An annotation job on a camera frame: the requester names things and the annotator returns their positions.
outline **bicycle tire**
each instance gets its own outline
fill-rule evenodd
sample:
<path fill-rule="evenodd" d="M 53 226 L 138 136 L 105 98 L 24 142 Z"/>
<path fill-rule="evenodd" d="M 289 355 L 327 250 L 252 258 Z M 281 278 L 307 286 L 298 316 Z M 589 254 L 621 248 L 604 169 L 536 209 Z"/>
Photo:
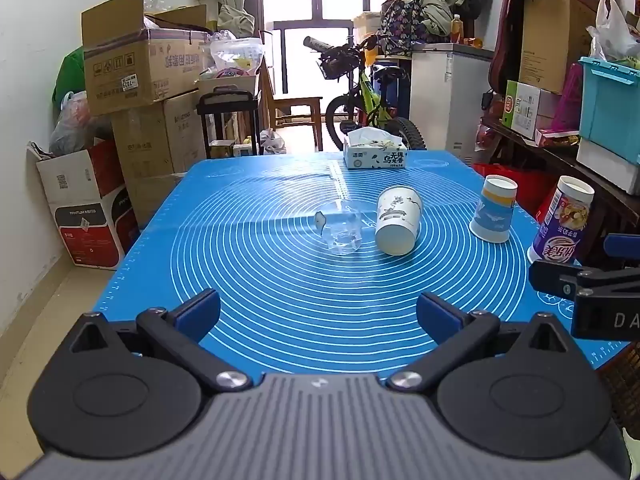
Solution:
<path fill-rule="evenodd" d="M 391 135 L 401 137 L 410 150 L 426 150 L 420 130 L 409 119 L 396 117 L 386 122 L 385 130 Z"/>
<path fill-rule="evenodd" d="M 354 103 L 354 108 L 357 108 L 358 110 L 364 110 L 364 105 L 359 99 L 357 98 L 353 99 L 353 103 Z M 340 107 L 346 108 L 347 104 L 348 104 L 348 95 L 340 95 L 332 99 L 331 102 L 329 102 L 329 104 L 326 107 L 326 111 L 324 112 L 324 124 L 326 125 L 326 129 L 329 132 L 329 136 L 331 137 L 331 140 L 334 142 L 336 148 L 338 148 L 338 150 L 340 151 L 342 151 L 344 146 L 342 144 L 342 141 L 340 140 L 340 136 L 335 131 L 334 117 L 335 117 L 335 111 Z"/>

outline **snack canister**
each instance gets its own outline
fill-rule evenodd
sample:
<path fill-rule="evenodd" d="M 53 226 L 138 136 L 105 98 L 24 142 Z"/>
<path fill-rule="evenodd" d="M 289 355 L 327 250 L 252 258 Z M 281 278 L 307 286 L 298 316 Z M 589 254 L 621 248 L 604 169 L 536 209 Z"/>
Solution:
<path fill-rule="evenodd" d="M 506 242 L 517 193 L 516 181 L 501 175 L 487 175 L 469 230 L 485 242 Z"/>
<path fill-rule="evenodd" d="M 527 251 L 529 261 L 544 258 L 560 264 L 572 260 L 582 238 L 593 201 L 589 184 L 572 176 L 561 176 L 545 220 Z"/>

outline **bicycle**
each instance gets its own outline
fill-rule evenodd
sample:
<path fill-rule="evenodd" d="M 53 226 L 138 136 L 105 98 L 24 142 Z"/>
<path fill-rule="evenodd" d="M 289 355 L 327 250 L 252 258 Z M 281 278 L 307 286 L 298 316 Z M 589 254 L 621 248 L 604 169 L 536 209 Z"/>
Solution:
<path fill-rule="evenodd" d="M 373 34 L 356 46 L 331 46 L 310 36 L 303 41 L 305 46 L 320 53 L 318 65 L 325 79 L 339 79 L 358 69 L 357 83 L 345 95 L 329 102 L 324 113 L 326 129 L 339 150 L 342 150 L 343 143 L 335 129 L 338 118 L 346 118 L 339 121 L 338 126 L 344 135 L 363 126 L 375 126 L 401 137 L 410 150 L 426 149 L 418 128 L 409 119 L 393 117 L 386 102 L 388 86 L 393 81 L 407 78 L 406 72 L 398 66 L 376 70 L 373 79 L 380 82 L 380 95 L 374 92 L 365 73 L 365 51 L 376 48 L 385 38 L 381 34 Z"/>

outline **wooden chair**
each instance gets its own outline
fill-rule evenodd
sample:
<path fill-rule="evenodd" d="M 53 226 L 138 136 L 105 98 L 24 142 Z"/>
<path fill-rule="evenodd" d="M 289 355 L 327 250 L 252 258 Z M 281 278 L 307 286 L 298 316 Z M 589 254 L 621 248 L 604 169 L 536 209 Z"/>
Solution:
<path fill-rule="evenodd" d="M 266 98 L 270 128 L 276 130 L 285 126 L 312 126 L 314 143 L 318 147 L 318 151 L 322 152 L 324 150 L 322 146 L 322 114 L 320 113 L 320 99 L 322 99 L 322 96 L 306 97 L 293 94 L 274 94 L 271 75 L 264 63 L 260 67 L 260 81 L 262 81 L 262 92 Z M 292 106 L 308 106 L 311 110 L 311 122 L 285 122 L 287 119 L 306 118 L 308 117 L 306 115 L 277 116 L 276 110 Z"/>

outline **bicycle basket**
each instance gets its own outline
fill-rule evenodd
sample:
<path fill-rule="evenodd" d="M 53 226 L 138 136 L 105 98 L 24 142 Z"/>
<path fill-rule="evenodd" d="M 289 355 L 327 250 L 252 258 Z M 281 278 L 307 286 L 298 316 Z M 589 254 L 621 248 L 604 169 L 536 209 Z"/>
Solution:
<path fill-rule="evenodd" d="M 340 48 L 332 48 L 320 56 L 318 66 L 325 79 L 338 79 L 353 72 L 360 65 L 360 57 Z"/>

